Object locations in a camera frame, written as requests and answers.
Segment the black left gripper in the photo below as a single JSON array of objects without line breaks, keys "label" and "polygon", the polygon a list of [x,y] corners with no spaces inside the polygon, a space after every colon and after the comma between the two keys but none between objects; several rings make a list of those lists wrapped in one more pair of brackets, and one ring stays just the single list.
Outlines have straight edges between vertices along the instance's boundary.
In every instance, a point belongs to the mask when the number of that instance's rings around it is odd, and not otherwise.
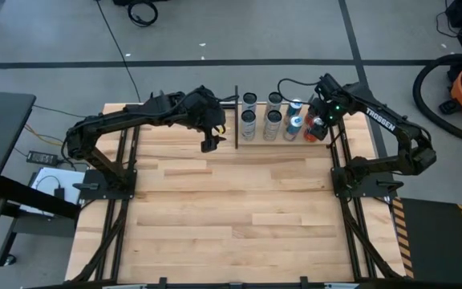
[{"label": "black left gripper", "polygon": [[226,140],[212,133],[214,127],[223,125],[223,110],[220,103],[212,97],[194,97],[192,101],[192,115],[196,119],[195,126],[205,135],[205,139],[201,142],[201,151],[210,153],[217,149],[216,140]]}]

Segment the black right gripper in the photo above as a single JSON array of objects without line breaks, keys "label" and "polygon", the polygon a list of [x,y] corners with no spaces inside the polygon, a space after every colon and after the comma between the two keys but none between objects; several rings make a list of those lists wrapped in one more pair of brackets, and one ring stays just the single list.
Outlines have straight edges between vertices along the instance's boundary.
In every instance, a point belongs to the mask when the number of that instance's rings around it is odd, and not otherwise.
[{"label": "black right gripper", "polygon": [[324,123],[314,125],[314,135],[318,140],[324,140],[329,132],[327,125],[336,125],[347,112],[347,98],[342,86],[329,73],[321,76],[314,91],[319,100],[311,100],[308,110],[313,110]]}]

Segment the blue silver Red Bull can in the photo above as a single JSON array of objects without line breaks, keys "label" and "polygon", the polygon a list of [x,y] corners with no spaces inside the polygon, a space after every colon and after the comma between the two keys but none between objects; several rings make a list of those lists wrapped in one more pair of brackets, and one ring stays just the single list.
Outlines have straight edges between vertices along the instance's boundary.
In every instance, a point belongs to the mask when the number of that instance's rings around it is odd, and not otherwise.
[{"label": "blue silver Red Bull can", "polygon": [[286,109],[286,117],[289,120],[292,116],[296,116],[302,109],[303,103],[300,100],[293,100],[288,103]]},{"label": "blue silver Red Bull can", "polygon": [[283,138],[287,141],[294,141],[299,134],[302,125],[303,118],[301,116],[291,116],[287,122]]}]

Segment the white Celsius Arctic Vibe can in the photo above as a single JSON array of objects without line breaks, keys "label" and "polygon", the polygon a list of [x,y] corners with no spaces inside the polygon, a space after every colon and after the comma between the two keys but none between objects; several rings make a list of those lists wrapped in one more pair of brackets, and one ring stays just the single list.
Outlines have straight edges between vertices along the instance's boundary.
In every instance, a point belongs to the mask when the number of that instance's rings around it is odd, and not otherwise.
[{"label": "white Celsius Arctic Vibe can", "polygon": [[242,111],[256,112],[257,95],[252,92],[246,92],[242,97]]},{"label": "white Celsius Arctic Vibe can", "polygon": [[251,110],[245,110],[241,114],[241,136],[246,141],[255,137],[256,114]]}]

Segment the white Celsius Tropical Vibe can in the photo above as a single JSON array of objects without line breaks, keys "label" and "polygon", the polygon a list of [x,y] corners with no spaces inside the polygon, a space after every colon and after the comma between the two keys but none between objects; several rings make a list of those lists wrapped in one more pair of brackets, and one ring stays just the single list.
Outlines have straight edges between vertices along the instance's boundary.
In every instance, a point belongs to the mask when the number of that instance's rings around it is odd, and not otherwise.
[{"label": "white Celsius Tropical Vibe can", "polygon": [[266,113],[263,139],[274,141],[281,126],[282,114],[278,110],[270,110]]},{"label": "white Celsius Tropical Vibe can", "polygon": [[280,107],[282,106],[283,98],[278,92],[271,92],[266,101],[265,106],[265,115],[267,116],[269,112],[275,110],[279,111]]}]

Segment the white paper sheet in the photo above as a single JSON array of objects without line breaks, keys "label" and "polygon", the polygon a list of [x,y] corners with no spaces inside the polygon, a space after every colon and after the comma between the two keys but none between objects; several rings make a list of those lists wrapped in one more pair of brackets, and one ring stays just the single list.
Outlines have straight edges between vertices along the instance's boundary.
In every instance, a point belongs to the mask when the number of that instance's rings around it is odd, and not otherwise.
[{"label": "white paper sheet", "polygon": [[84,176],[85,173],[71,170],[41,168],[32,179],[30,187],[53,197],[55,189],[64,188],[64,201],[78,205],[80,191],[74,184],[82,183]]}]

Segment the black mat with hazard stripes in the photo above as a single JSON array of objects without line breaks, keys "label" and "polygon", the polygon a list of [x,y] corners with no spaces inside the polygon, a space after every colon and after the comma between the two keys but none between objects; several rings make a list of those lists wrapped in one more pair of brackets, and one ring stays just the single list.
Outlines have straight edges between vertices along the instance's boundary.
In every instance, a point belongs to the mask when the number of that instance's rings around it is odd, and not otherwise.
[{"label": "black mat with hazard stripes", "polygon": [[462,284],[462,205],[396,197],[391,208],[406,276]]}]

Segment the black power adapter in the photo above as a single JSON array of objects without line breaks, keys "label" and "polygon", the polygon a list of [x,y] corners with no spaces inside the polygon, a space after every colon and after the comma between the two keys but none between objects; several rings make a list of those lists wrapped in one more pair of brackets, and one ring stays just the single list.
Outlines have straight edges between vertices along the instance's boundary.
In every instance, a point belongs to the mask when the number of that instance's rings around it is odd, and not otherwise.
[{"label": "black power adapter", "polygon": [[51,153],[41,153],[37,151],[29,151],[26,156],[26,161],[28,163],[46,165],[46,166],[57,166],[59,163],[59,158],[55,154]]}]

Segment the wooden shelf with black frame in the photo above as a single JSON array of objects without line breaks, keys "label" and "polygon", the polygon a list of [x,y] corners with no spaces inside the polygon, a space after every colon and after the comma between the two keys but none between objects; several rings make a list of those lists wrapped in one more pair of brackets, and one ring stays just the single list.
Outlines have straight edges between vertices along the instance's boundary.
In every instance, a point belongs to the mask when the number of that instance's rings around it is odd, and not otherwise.
[{"label": "wooden shelf with black frame", "polygon": [[283,133],[286,129],[286,109],[288,106],[287,102],[283,102],[282,106],[280,107],[279,112],[282,114],[282,122],[281,126],[278,130],[277,137],[274,141],[265,141],[263,139],[263,132],[264,132],[264,124],[265,124],[265,106],[266,102],[260,102],[257,100],[257,107],[256,107],[256,128],[255,128],[255,137],[251,141],[246,141],[241,136],[241,114],[242,114],[242,97],[241,96],[238,100],[237,105],[237,144],[240,145],[293,145],[293,146],[315,146],[315,145],[330,145],[333,138],[330,136],[330,133],[327,134],[324,140],[317,140],[315,142],[308,142],[303,137],[304,129],[306,128],[306,124],[303,122],[302,128],[297,135],[294,141],[287,141],[283,138]]}]

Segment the black aluminium rig frame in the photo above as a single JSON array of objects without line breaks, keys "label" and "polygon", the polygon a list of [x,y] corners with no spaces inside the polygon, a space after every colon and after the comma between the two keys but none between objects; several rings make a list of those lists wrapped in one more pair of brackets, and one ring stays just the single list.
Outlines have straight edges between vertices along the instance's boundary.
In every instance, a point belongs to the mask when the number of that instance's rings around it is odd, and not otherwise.
[{"label": "black aluminium rig frame", "polygon": [[367,277],[346,229],[330,170],[374,149],[363,116],[321,142],[251,142],[241,107],[226,113],[216,151],[180,125],[145,125],[95,138],[96,153],[130,166],[136,185],[108,209],[80,215],[66,289],[324,289]]}]

